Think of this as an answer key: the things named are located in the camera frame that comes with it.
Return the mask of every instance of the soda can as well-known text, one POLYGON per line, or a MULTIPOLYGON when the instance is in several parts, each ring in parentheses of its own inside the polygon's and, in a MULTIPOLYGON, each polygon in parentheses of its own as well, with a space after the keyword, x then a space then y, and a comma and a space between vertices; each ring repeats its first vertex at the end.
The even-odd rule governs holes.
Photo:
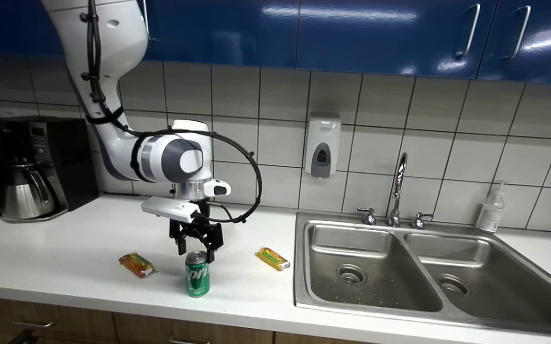
POLYGON ((211 291, 211 270, 207 264, 207 254, 190 252, 186 256, 186 292, 199 298, 211 291))

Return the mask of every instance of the kitchen counter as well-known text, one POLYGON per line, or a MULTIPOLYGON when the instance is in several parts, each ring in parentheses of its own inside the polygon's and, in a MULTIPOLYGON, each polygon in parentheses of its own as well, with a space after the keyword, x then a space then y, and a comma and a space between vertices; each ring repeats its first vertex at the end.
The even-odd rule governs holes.
MULTIPOLYGON (((0 298, 366 342, 551 342, 544 335, 295 308, 293 270, 274 271, 255 258, 272 247, 293 260, 295 212, 259 210, 247 224, 224 226, 213 291, 190 298, 169 222, 144 214, 142 201, 100 197, 52 222, 0 220, 0 298), (144 254, 157 273, 136 279, 119 264, 127 252, 144 254)), ((551 273, 549 235, 500 237, 551 273)))

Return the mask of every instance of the faucet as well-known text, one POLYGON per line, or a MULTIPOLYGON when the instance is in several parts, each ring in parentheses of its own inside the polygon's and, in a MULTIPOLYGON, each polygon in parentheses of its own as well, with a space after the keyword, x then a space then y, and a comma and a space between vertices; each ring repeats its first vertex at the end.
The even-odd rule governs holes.
POLYGON ((402 203, 406 166, 408 166, 408 153, 404 153, 402 159, 398 161, 398 166, 396 166, 394 178, 393 178, 393 193, 391 193, 391 203, 389 203, 389 210, 387 210, 387 224, 394 226, 394 228, 398 228, 402 222, 400 203, 402 203))

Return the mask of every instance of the stainless steel sink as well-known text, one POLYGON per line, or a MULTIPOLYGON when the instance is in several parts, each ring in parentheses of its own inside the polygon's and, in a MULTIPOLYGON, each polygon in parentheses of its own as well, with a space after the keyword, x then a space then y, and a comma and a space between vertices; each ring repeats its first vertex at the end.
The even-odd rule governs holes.
POLYGON ((324 218, 297 218, 297 306, 551 335, 551 275, 498 237, 324 218))

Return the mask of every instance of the black cable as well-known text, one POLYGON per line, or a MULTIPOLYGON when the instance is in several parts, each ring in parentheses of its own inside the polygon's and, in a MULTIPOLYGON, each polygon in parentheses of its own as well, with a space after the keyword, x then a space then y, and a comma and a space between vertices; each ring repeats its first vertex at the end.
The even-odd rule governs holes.
POLYGON ((132 149, 132 168, 138 174, 140 180, 146 180, 146 176, 142 174, 140 166, 138 166, 138 151, 140 151, 140 143, 150 138, 150 136, 171 136, 171 134, 197 134, 197 136, 209 136, 215 140, 220 140, 228 145, 232 145, 234 149, 238 149, 253 166, 255 176, 257 176, 257 199, 253 203, 253 206, 243 212, 238 218, 232 218, 230 210, 222 205, 222 208, 226 210, 226 214, 230 216, 230 220, 218 220, 218 218, 209 218, 211 222, 220 222, 220 224, 228 224, 228 222, 245 222, 261 205, 261 197, 262 197, 262 174, 261 168, 253 157, 253 153, 249 153, 243 145, 240 145, 236 140, 222 136, 218 132, 201 132, 201 130, 159 130, 159 132, 136 132, 130 130, 129 126, 125 126, 119 117, 123 115, 123 109, 115 111, 117 115, 111 113, 111 109, 106 103, 106 96, 100 84, 100 75, 102 75, 102 34, 100 34, 100 15, 98 15, 98 8, 96 8, 96 0, 88 0, 88 15, 86 19, 86 59, 88 59, 88 75, 83 75, 85 80, 90 82, 90 90, 92 90, 92 101, 100 105, 104 119, 92 119, 86 111, 86 119, 88 122, 111 122, 115 128, 132 134, 138 138, 136 147, 132 149))

